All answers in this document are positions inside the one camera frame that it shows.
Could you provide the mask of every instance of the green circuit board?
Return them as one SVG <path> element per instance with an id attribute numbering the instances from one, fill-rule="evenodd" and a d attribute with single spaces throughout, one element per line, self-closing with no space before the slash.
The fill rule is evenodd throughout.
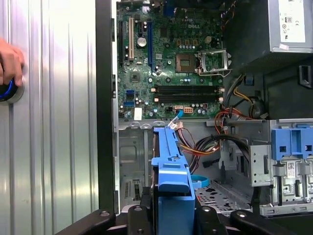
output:
<path id="1" fill-rule="evenodd" d="M 185 110 L 184 118 L 214 117 L 220 108 L 218 100 L 158 102 L 154 88 L 223 86 L 221 76 L 199 76 L 190 65 L 195 66 L 196 60 L 190 61 L 195 53 L 222 49 L 220 14 L 176 8 L 174 15 L 168 17 L 164 16 L 163 7 L 135 4 L 120 4 L 117 9 L 119 117 L 134 118 L 135 108 L 141 108 L 143 119 L 173 118 L 180 108 Z M 208 70 L 223 67 L 222 55 L 209 54 L 206 67 Z"/>

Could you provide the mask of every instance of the ram slot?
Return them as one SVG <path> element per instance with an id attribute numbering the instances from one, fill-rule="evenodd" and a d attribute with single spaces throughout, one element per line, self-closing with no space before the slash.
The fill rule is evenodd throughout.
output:
<path id="1" fill-rule="evenodd" d="M 214 94 L 156 94 L 155 102 L 160 103 L 180 103 L 180 102 L 188 102 L 188 103 L 211 103 L 216 102 L 218 97 Z"/>
<path id="2" fill-rule="evenodd" d="M 212 94 L 218 90 L 213 86 L 155 86 L 155 90 L 160 94 Z"/>

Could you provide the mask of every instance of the power supply label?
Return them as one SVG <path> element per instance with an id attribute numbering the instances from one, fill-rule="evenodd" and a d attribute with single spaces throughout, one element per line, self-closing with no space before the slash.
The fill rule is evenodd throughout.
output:
<path id="1" fill-rule="evenodd" d="M 280 41 L 305 43 L 303 0 L 279 0 Z"/>

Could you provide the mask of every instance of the pcie slot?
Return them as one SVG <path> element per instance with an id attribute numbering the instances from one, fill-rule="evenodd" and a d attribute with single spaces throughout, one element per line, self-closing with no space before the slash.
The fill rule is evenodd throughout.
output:
<path id="1" fill-rule="evenodd" d="M 152 22 L 148 22 L 148 64 L 153 68 L 153 30 Z"/>
<path id="2" fill-rule="evenodd" d="M 124 28 L 123 21 L 118 22 L 118 61 L 120 65 L 124 63 Z"/>

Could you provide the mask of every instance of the expansion slot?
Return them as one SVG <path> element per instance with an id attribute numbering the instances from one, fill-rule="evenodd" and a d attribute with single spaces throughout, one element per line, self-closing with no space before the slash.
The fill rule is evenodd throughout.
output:
<path id="1" fill-rule="evenodd" d="M 118 22 L 118 61 L 120 65 L 124 63 L 124 28 L 123 21 Z"/>
<path id="2" fill-rule="evenodd" d="M 129 32 L 129 60 L 134 60 L 134 19 L 128 18 L 128 32 Z"/>
<path id="3" fill-rule="evenodd" d="M 148 64 L 153 69 L 153 30 L 152 22 L 148 22 Z"/>

